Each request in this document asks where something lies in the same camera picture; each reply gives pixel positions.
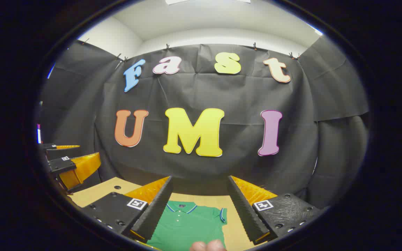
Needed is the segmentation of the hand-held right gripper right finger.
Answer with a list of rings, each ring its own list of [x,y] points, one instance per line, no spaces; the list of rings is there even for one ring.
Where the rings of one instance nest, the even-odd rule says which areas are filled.
[[[254,245],[299,232],[327,211],[293,193],[276,195],[232,175],[228,176],[228,192]]]

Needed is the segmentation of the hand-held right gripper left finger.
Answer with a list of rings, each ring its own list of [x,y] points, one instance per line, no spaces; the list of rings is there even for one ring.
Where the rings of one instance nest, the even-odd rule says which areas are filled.
[[[147,243],[173,192],[172,176],[126,194],[110,192],[82,208],[82,213],[108,230]]]

